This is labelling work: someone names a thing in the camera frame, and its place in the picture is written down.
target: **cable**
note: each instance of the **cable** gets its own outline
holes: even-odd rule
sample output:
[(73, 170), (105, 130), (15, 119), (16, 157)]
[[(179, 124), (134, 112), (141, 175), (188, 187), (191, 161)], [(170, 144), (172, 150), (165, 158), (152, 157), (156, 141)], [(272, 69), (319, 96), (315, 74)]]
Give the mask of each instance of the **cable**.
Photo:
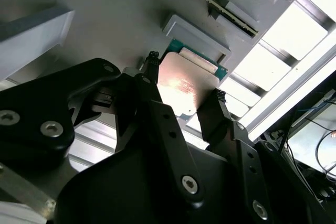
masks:
[(315, 198), (317, 198), (316, 195), (315, 195), (315, 193), (314, 193), (314, 191), (311, 189), (310, 185), (308, 184), (308, 182), (306, 181), (306, 179), (302, 175), (302, 173), (301, 173), (301, 171), (300, 171), (300, 169), (299, 169), (299, 167), (298, 167), (298, 165), (297, 165), (297, 163), (295, 161), (294, 154), (293, 154), (293, 151), (292, 151), (291, 147), (289, 146), (289, 144), (288, 144), (287, 141), (286, 141), (286, 143), (287, 143), (288, 150), (290, 151), (290, 154), (292, 156), (294, 166), (295, 166), (296, 170), (298, 171), (298, 174), (302, 178), (302, 180), (303, 180), (304, 184), (307, 186), (308, 190), (310, 190), (310, 192), (315, 196)]
[(333, 173), (331, 173), (331, 172), (329, 172), (328, 170), (326, 170), (322, 165), (321, 165), (321, 162), (320, 162), (320, 160), (319, 160), (319, 148), (320, 148), (320, 145), (321, 145), (321, 143), (322, 143), (322, 141), (327, 137), (327, 136), (329, 136), (331, 133), (333, 133), (334, 131), (331, 131), (331, 132), (329, 132), (329, 133), (327, 133), (326, 135), (324, 135), (321, 139), (320, 139), (320, 141), (317, 143), (317, 146), (316, 146), (316, 149), (315, 149), (315, 158), (316, 158), (316, 161), (317, 161), (317, 163), (319, 164), (319, 166), (326, 172), (326, 174), (331, 174), (332, 176), (336, 176), (335, 174), (333, 174)]
[(317, 107), (312, 107), (312, 108), (309, 108), (309, 109), (303, 109), (303, 110), (298, 110), (298, 111), (304, 112), (304, 111), (316, 110), (316, 109), (320, 109), (320, 108), (324, 107), (325, 105), (327, 105), (327, 103), (323, 102), (321, 105), (319, 105)]
[(327, 130), (327, 131), (334, 131), (334, 130), (331, 130), (331, 129), (329, 129), (329, 128), (324, 127), (323, 125), (321, 125), (321, 124), (319, 124), (319, 123), (313, 121), (313, 120), (310, 119), (310, 118), (304, 118), (304, 119), (306, 119), (306, 120), (308, 120), (308, 121), (310, 121), (310, 122), (312, 122), (312, 123), (314, 123), (314, 124), (320, 126), (321, 128), (323, 128), (323, 129), (325, 129), (325, 130)]
[(288, 135), (289, 135), (289, 131), (290, 131), (290, 128), (294, 122), (294, 118), (295, 118), (295, 115), (296, 115), (296, 111), (297, 111), (297, 107), (295, 106), (292, 110), (292, 113), (290, 115), (290, 123), (288, 124), (288, 128), (287, 130), (285, 131), (285, 134), (283, 135), (283, 138), (281, 140), (281, 143), (279, 145), (279, 149), (278, 149), (278, 152), (281, 154), (282, 150), (283, 150), (283, 147), (285, 145), (285, 143), (287, 142), (288, 140)]

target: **screw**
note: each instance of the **screw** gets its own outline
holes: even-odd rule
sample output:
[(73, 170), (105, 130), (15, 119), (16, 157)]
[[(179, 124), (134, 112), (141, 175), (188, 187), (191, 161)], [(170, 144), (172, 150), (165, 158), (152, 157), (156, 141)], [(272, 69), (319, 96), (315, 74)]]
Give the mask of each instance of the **screw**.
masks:
[(271, 152), (273, 152), (273, 146), (269, 143), (265, 143), (266, 148), (268, 148)]
[(55, 206), (56, 206), (56, 202), (52, 199), (49, 199), (49, 200), (46, 201), (46, 206), (49, 209), (54, 209)]
[(266, 209), (264, 208), (264, 206), (262, 204), (260, 204), (256, 200), (253, 200), (252, 206), (253, 206), (254, 212), (256, 212), (256, 214), (261, 219), (263, 219), (263, 220), (267, 220), (268, 219), (267, 211), (266, 211)]
[(104, 68), (109, 72), (114, 72), (114, 69), (111, 66), (106, 65)]
[(20, 115), (13, 110), (0, 111), (0, 125), (10, 126), (20, 121)]
[(58, 137), (63, 133), (63, 127), (60, 123), (55, 121), (47, 121), (40, 127), (41, 133), (48, 137)]
[(146, 78), (145, 76), (142, 77), (142, 80), (144, 80), (147, 83), (151, 83), (151, 81), (148, 78)]
[(237, 126), (238, 126), (241, 130), (244, 129), (244, 126), (243, 126), (241, 123), (238, 123), (238, 122), (236, 122), (236, 123), (237, 123)]
[(198, 185), (196, 180), (194, 180), (191, 176), (185, 175), (182, 178), (183, 187), (191, 194), (197, 193)]

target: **metal plate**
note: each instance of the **metal plate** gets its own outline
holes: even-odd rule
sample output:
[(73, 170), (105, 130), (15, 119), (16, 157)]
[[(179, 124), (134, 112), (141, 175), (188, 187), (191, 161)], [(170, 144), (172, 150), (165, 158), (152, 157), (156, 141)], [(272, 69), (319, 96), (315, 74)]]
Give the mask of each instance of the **metal plate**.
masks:
[(159, 70), (158, 89), (162, 101), (177, 116), (193, 115), (219, 79), (175, 52), (169, 52)]

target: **bolt head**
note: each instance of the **bolt head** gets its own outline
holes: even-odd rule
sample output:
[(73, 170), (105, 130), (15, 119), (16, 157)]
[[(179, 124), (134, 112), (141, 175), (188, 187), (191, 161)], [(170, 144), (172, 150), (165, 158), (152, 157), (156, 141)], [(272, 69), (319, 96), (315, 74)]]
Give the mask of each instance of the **bolt head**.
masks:
[(241, 123), (239, 123), (239, 122), (236, 122), (236, 123), (237, 123), (237, 126), (238, 126), (241, 130), (244, 129), (244, 126), (243, 126)]
[(142, 80), (144, 80), (144, 81), (147, 82), (147, 83), (151, 83), (150, 79), (148, 79), (148, 78), (145, 77), (145, 76), (142, 77)]
[(63, 127), (58, 122), (47, 121), (41, 125), (40, 131), (47, 137), (59, 137), (63, 133)]
[(190, 194), (195, 194), (198, 191), (197, 182), (191, 176), (188, 175), (183, 176), (182, 185)]
[(0, 111), (0, 125), (10, 126), (20, 121), (20, 115), (13, 110)]
[(252, 203), (252, 207), (254, 212), (262, 219), (262, 220), (267, 220), (268, 219), (268, 214), (266, 209), (262, 204), (260, 204), (258, 201), (254, 200)]
[(105, 68), (105, 70), (107, 70), (109, 72), (114, 72), (114, 69), (111, 66), (106, 65), (104, 68)]

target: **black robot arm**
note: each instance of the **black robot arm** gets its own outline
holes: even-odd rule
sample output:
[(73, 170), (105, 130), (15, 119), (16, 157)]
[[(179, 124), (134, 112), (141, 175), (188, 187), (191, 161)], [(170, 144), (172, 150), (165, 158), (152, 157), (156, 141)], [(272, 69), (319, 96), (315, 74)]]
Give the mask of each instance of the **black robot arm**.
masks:
[[(230, 118), (223, 91), (197, 111), (207, 150), (187, 144), (157, 56), (142, 72), (94, 59), (0, 92), (0, 188), (56, 224), (333, 223), (275, 147)], [(74, 129), (101, 112), (116, 115), (116, 153), (76, 174)]]

